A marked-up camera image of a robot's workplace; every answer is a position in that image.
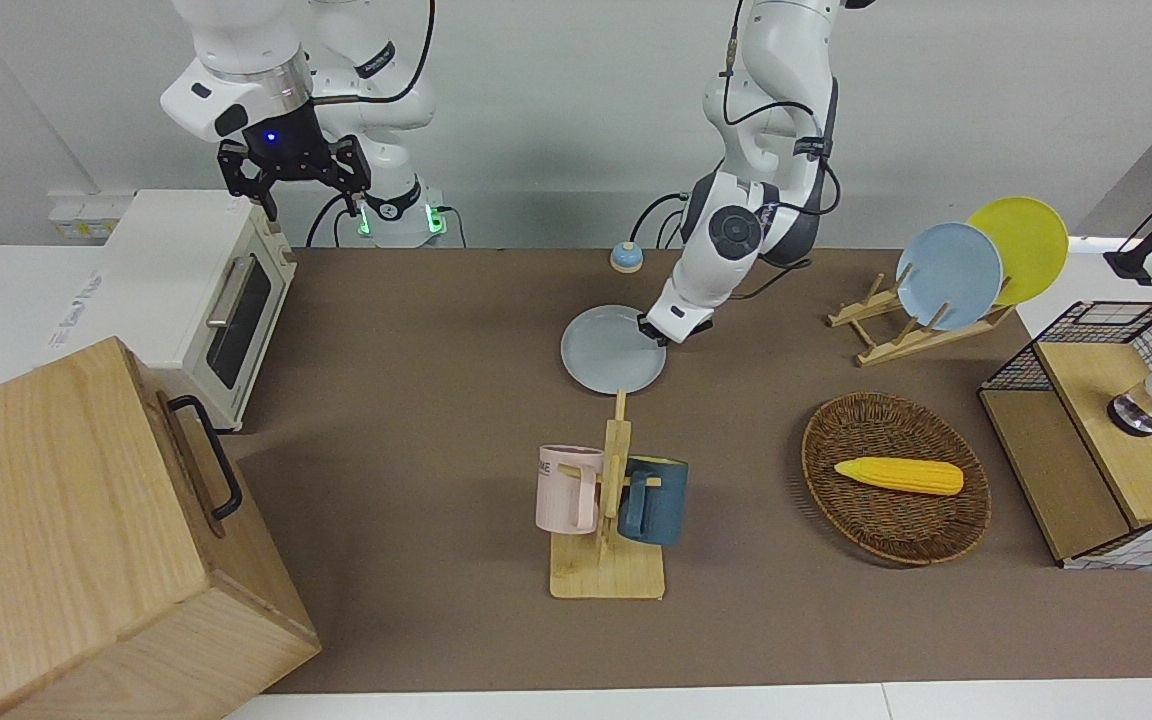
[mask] oven handle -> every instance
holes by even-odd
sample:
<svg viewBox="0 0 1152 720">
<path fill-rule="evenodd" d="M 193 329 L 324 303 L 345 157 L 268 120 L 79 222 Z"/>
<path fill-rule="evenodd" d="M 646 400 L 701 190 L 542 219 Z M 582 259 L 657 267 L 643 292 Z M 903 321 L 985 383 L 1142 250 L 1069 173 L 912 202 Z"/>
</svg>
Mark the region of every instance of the oven handle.
<svg viewBox="0 0 1152 720">
<path fill-rule="evenodd" d="M 173 414 L 187 407 L 192 407 L 198 414 L 198 419 L 202 420 L 202 432 L 207 434 L 207 444 L 211 445 L 211 450 L 215 454 L 215 461 L 220 464 L 220 471 L 225 475 L 225 484 L 229 486 L 229 500 L 223 501 L 212 510 L 211 516 L 215 520 L 228 518 L 243 503 L 243 488 L 238 486 L 238 478 L 234 475 L 234 469 L 229 465 L 228 457 L 225 456 L 225 448 L 220 447 L 220 438 L 217 435 L 217 429 L 211 425 L 211 418 L 207 418 L 207 410 L 202 406 L 202 401 L 192 395 L 173 397 L 166 402 L 166 406 L 168 406 L 168 410 Z"/>
<path fill-rule="evenodd" d="M 225 285 L 220 288 L 220 297 L 215 300 L 211 313 L 207 314 L 207 327 L 228 328 L 233 323 L 234 311 L 238 310 L 238 301 L 242 300 L 243 288 L 252 276 L 256 268 L 256 256 L 249 255 L 247 258 L 234 258 L 229 264 L 229 274 L 225 275 Z"/>
</svg>

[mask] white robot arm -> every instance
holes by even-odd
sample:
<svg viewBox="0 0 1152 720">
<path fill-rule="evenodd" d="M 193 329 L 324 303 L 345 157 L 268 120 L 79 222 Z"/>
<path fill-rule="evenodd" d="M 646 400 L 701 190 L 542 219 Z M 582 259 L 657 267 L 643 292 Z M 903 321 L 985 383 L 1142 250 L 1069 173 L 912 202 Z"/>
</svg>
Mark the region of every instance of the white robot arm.
<svg viewBox="0 0 1152 720">
<path fill-rule="evenodd" d="M 310 0 L 317 33 L 348 68 L 320 68 L 314 74 L 314 97 L 400 97 L 385 105 L 323 103 L 319 122 L 335 139 L 357 135 L 371 169 L 371 187 L 364 192 L 367 236 L 379 247 L 419 247 L 430 238 L 433 195 L 412 166 L 411 152 L 394 131 L 429 126 L 434 119 L 434 92 L 412 68 L 397 58 L 388 36 L 362 13 L 371 0 Z M 410 78 L 417 78 L 406 90 Z"/>
<path fill-rule="evenodd" d="M 317 78 L 287 0 L 172 0 L 194 33 L 197 56 L 164 92 L 162 108 L 195 136 L 220 142 L 218 161 L 230 194 L 259 202 L 271 219 L 278 210 L 270 188 L 305 179 L 335 188 L 357 214 L 358 197 L 366 199 L 374 187 L 367 149 L 384 156 L 387 147 L 356 132 L 422 127 L 433 116 L 433 96 L 419 76 L 434 1 L 415 70 L 357 17 L 356 8 L 367 1 L 311 0 L 326 45 L 351 65 Z M 238 136 L 243 142 L 233 139 Z M 259 168 L 255 177 L 243 173 L 247 161 Z"/>
<path fill-rule="evenodd" d="M 657 342 L 684 342 L 707 328 L 759 256 L 788 270 L 812 250 L 819 217 L 832 210 L 823 209 L 820 197 L 832 176 L 827 159 L 838 106 L 828 55 L 833 20 L 841 6 L 872 2 L 756 0 L 741 43 L 745 70 L 732 67 L 733 24 L 727 71 L 708 83 L 704 99 L 726 154 L 692 188 L 681 225 L 684 251 L 639 319 Z M 767 135 L 796 138 L 783 187 L 772 183 L 780 158 L 759 143 Z"/>
</svg>

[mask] yellow plate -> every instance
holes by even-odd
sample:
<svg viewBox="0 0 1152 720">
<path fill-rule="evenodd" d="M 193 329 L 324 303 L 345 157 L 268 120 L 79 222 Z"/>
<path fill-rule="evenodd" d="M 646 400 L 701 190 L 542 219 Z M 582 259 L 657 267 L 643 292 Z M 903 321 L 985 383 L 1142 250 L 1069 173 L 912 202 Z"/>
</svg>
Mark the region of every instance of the yellow plate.
<svg viewBox="0 0 1152 720">
<path fill-rule="evenodd" d="M 1001 197 L 975 211 L 968 223 L 990 236 L 1010 278 L 995 301 L 1015 305 L 1047 290 L 1069 255 L 1064 220 L 1046 202 L 1033 197 Z"/>
</svg>

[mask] paper label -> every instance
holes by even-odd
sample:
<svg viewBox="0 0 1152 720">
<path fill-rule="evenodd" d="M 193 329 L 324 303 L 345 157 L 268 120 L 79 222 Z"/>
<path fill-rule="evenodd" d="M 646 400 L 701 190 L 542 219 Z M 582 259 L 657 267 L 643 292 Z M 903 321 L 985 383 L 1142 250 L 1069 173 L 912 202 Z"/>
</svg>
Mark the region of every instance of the paper label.
<svg viewBox="0 0 1152 720">
<path fill-rule="evenodd" d="M 51 338 L 47 338 L 47 347 L 60 348 L 69 343 L 69 336 L 73 334 L 74 328 L 78 327 L 83 314 L 88 311 L 88 305 L 94 300 L 96 294 L 100 290 L 101 285 L 105 282 L 105 270 L 93 270 L 91 275 L 88 275 L 86 282 L 83 282 L 82 287 L 78 288 L 77 293 L 74 293 L 73 300 L 69 301 L 69 306 L 65 310 L 63 318 L 60 318 L 60 323 L 56 323 L 56 327 L 52 329 Z"/>
</svg>

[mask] green indicator light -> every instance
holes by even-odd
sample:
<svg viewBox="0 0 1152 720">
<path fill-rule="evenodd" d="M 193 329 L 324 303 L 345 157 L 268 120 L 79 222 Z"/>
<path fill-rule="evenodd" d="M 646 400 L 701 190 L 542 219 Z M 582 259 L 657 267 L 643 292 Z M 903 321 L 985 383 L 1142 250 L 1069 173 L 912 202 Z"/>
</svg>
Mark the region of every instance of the green indicator light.
<svg viewBox="0 0 1152 720">
<path fill-rule="evenodd" d="M 434 210 L 433 205 L 425 206 L 425 215 L 429 218 L 429 232 L 434 234 L 444 232 L 444 214 Z"/>
</svg>

